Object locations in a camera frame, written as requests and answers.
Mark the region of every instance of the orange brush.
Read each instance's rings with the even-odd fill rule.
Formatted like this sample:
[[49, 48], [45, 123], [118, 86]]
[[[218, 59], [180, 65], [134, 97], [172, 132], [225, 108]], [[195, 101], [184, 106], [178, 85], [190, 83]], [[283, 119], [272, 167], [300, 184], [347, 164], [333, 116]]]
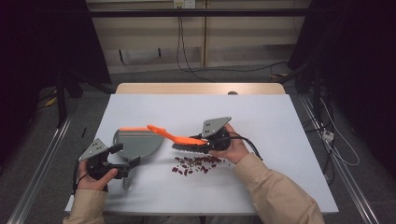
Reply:
[[148, 129], [150, 129], [154, 133], [159, 134], [160, 136], [163, 136], [165, 138], [172, 140], [175, 144], [179, 144], [179, 145], [205, 145], [205, 144], [207, 144], [207, 141], [204, 141], [201, 139], [184, 137], [184, 136], [174, 136], [174, 135], [168, 133], [164, 128], [159, 128], [154, 125], [149, 124]]

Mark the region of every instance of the power cord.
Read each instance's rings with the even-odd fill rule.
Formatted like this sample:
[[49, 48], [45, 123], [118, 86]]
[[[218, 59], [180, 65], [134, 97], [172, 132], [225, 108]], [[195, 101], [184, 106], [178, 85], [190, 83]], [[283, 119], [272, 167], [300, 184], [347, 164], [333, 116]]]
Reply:
[[[80, 158], [80, 157], [82, 156], [82, 154], [84, 154], [84, 152], [85, 152], [86, 149], [87, 149], [87, 148], [84, 148], [84, 150], [82, 150], [81, 153], [79, 153], [78, 158]], [[77, 190], [77, 187], [78, 187], [78, 182], [79, 182], [82, 178], [84, 178], [86, 175], [88, 175], [88, 173], [85, 174], [84, 176], [82, 176], [82, 177], [77, 181], [78, 164], [79, 164], [79, 161], [78, 161], [78, 159], [77, 159], [77, 160], [76, 160], [76, 163], [75, 163], [75, 167], [74, 167], [74, 172], [73, 172], [73, 191], [72, 191], [72, 195], [75, 195], [75, 194], [76, 194], [76, 190]]]
[[329, 109], [327, 108], [327, 106], [326, 106], [326, 104], [324, 103], [323, 99], [320, 98], [320, 101], [323, 103], [324, 108], [326, 109], [326, 112], [327, 112], [328, 115], [329, 115], [329, 119], [330, 119], [330, 121], [331, 121], [331, 123], [332, 123], [332, 126], [333, 126], [334, 129], [337, 131], [337, 133], [341, 136], [341, 138], [348, 144], [348, 146], [350, 147], [350, 149], [352, 150], [352, 152], [355, 154], [355, 156], [356, 156], [356, 158], [357, 158], [358, 161], [355, 162], [355, 163], [351, 163], [351, 162], [345, 161], [345, 160], [341, 157], [341, 155], [340, 155], [339, 153], [337, 153], [337, 152], [333, 149], [332, 146], [330, 146], [330, 143], [329, 143], [327, 140], [324, 140], [324, 141], [329, 145], [329, 149], [332, 151], [332, 153], [334, 153], [334, 155], [335, 155], [340, 161], [342, 161], [343, 163], [345, 163], [345, 164], [347, 164], [347, 165], [350, 165], [350, 166], [357, 166], [357, 165], [359, 165], [360, 162], [361, 162], [361, 159], [359, 158], [358, 153], [356, 153], [356, 151], [355, 151], [355, 149], [352, 147], [352, 145], [350, 145], [349, 142], [345, 139], [345, 137], [340, 133], [340, 131], [338, 131], [337, 127], [336, 127], [335, 124], [334, 124], [334, 121], [332, 120], [332, 116], [331, 116], [331, 114], [330, 114], [330, 112], [329, 112]]
[[[180, 63], [178, 61], [178, 51], [179, 51], [179, 48], [180, 48], [180, 38], [181, 38], [182, 45], [183, 45], [184, 59], [186, 60], [187, 67], [189, 68], [188, 71], [182, 69], [181, 66], [180, 66]], [[198, 77], [198, 78], [200, 78], [202, 80], [205, 80], [205, 81], [208, 81], [208, 82], [215, 82], [213, 80], [210, 80], [210, 79], [207, 79], [207, 78], [204, 78], [204, 77], [199, 77], [190, 68], [189, 61], [187, 60], [186, 49], [184, 47], [183, 20], [181, 19], [181, 17], [178, 17], [178, 41], [177, 41], [177, 56], [176, 56], [176, 58], [177, 58], [177, 66], [178, 66], [178, 68], [180, 68], [181, 71], [192, 73], [195, 77]]]
[[260, 160], [262, 160], [262, 157], [260, 156], [259, 151], [257, 150], [257, 148], [254, 146], [254, 144], [250, 140], [248, 140], [246, 137], [241, 136], [239, 133], [233, 133], [233, 134], [235, 134], [237, 136], [231, 136], [231, 137], [228, 137], [227, 139], [242, 139], [242, 140], [244, 140], [245, 142], [247, 142], [249, 144], [251, 149], [253, 149], [253, 152], [256, 154], [256, 156], [258, 158], [260, 158]]
[[[189, 68], [188, 70], [183, 69], [180, 66], [179, 63], [179, 59], [178, 59], [178, 53], [179, 53], [179, 49], [180, 49], [180, 40], [182, 43], [182, 48], [183, 48], [183, 54], [184, 54], [184, 59], [186, 61], [187, 67]], [[205, 69], [195, 69], [192, 70], [190, 65], [189, 65], [189, 61], [187, 59], [187, 55], [186, 55], [186, 50], [185, 50], [185, 44], [184, 44], [184, 32], [183, 32], [183, 19], [181, 17], [178, 17], [178, 41], [177, 41], [177, 66], [178, 68], [183, 71], [183, 72], [187, 72], [187, 73], [192, 73], [195, 77], [198, 77], [200, 79], [203, 79], [205, 81], [209, 81], [209, 82], [215, 82], [213, 80], [204, 78], [204, 77], [199, 77], [198, 75], [196, 75], [196, 72], [205, 72], [205, 71], [225, 71], [225, 72], [255, 72], [255, 71], [260, 71], [266, 68], [270, 68], [271, 69], [271, 73], [272, 73], [272, 68], [273, 66], [277, 65], [277, 64], [282, 64], [282, 63], [288, 63], [288, 62], [278, 62], [278, 63], [272, 63], [270, 65], [265, 65], [263, 67], [259, 67], [259, 68], [252, 68], [252, 69], [242, 69], [242, 70], [238, 70], [238, 69], [225, 69], [225, 68], [205, 68]]]

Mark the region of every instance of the table surface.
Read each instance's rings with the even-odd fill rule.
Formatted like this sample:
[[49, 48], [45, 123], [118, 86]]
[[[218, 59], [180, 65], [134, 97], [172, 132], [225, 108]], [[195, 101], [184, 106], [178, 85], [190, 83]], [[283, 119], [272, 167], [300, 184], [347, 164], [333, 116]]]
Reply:
[[286, 94], [278, 83], [122, 83], [116, 94]]
[[[230, 116], [233, 118], [230, 123], [256, 145], [269, 167], [299, 184], [317, 200], [322, 212], [337, 212], [292, 102], [284, 91], [279, 91], [279, 85], [215, 84], [171, 83], [169, 92], [174, 95], [122, 94], [143, 86], [160, 93], [167, 85], [121, 84], [117, 94], [110, 98], [96, 138], [111, 146], [113, 134], [119, 127], [144, 127], [147, 124], [165, 127], [175, 135], [194, 135], [202, 130], [205, 119]], [[176, 94], [181, 87], [193, 94]], [[270, 87], [274, 87], [276, 93], [260, 93], [270, 92]], [[204, 89], [215, 95], [205, 94]], [[223, 95], [228, 91], [253, 95]], [[122, 189], [121, 180], [109, 183], [105, 211], [128, 215], [255, 214], [248, 192], [233, 175], [233, 164], [223, 162], [207, 174], [194, 172], [184, 176], [173, 173], [171, 170], [177, 165], [174, 157], [184, 156], [201, 155], [174, 150], [172, 143], [165, 139], [155, 153], [142, 159], [129, 190]], [[124, 162], [118, 155], [110, 155], [109, 161]], [[72, 202], [71, 197], [66, 211], [70, 211]]]

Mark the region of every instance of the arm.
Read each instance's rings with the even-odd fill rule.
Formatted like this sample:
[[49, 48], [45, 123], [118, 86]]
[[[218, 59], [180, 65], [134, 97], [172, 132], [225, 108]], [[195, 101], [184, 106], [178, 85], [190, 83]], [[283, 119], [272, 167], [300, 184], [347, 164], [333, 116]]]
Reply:
[[82, 161], [78, 166], [80, 180], [73, 201], [70, 217], [64, 218], [64, 224], [71, 223], [105, 223], [103, 209], [107, 192], [103, 191], [105, 185], [117, 174], [117, 169], [110, 170], [100, 180], [95, 180], [87, 174], [87, 162]]
[[[231, 125], [225, 125], [235, 133]], [[253, 205], [265, 223], [324, 223], [317, 203], [291, 179], [268, 169], [240, 139], [225, 151], [209, 151], [236, 164], [235, 174], [246, 186]]]

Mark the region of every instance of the aluminum rail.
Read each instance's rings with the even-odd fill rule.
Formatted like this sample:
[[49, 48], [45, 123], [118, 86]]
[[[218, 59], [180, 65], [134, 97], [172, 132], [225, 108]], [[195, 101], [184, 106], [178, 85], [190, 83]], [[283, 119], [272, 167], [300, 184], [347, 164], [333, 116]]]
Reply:
[[73, 109], [72, 113], [66, 118], [64, 124], [58, 128], [52, 137], [52, 140], [44, 154], [43, 159], [39, 163], [35, 174], [30, 179], [30, 182], [20, 197], [17, 205], [14, 208], [7, 224], [22, 224], [24, 223], [30, 208], [32, 207], [37, 193], [40, 191], [44, 179], [47, 176], [47, 172], [52, 164], [53, 159], [56, 156], [58, 148], [60, 147], [64, 136], [66, 135], [67, 129], [69, 128], [72, 117], [77, 109], [78, 105]]
[[39, 9], [35, 12], [41, 16], [57, 17], [303, 17], [308, 15], [331, 15], [330, 8], [264, 8], [264, 9], [117, 9], [117, 10], [56, 10]]
[[[306, 113], [308, 114], [309, 118], [312, 119], [312, 123], [315, 126], [315, 128], [319, 128], [319, 122], [315, 118], [315, 115], [311, 108], [313, 107], [311, 101], [308, 99], [308, 97], [303, 97], [300, 96], [300, 99], [304, 105], [304, 108], [306, 110]], [[321, 141], [325, 144], [326, 150], [328, 153], [330, 153], [331, 147], [329, 143], [321, 139], [320, 132], [318, 132], [318, 137], [320, 138]], [[336, 147], [333, 148], [333, 150], [336, 153], [338, 152], [338, 149]], [[367, 200], [366, 196], [364, 195], [363, 191], [359, 187], [358, 183], [356, 182], [355, 178], [353, 177], [352, 173], [350, 173], [348, 167], [341, 161], [338, 160], [336, 156], [334, 156], [334, 153], [331, 155], [334, 167], [336, 168], [338, 174], [341, 176], [341, 179], [344, 182], [344, 185], [346, 186], [346, 190], [348, 191], [350, 197], [352, 198], [353, 203], [356, 205], [356, 208], [358, 209], [359, 213], [361, 214], [361, 217], [366, 224], [379, 224], [379, 220], [375, 215], [375, 211], [370, 205], [369, 201]]]

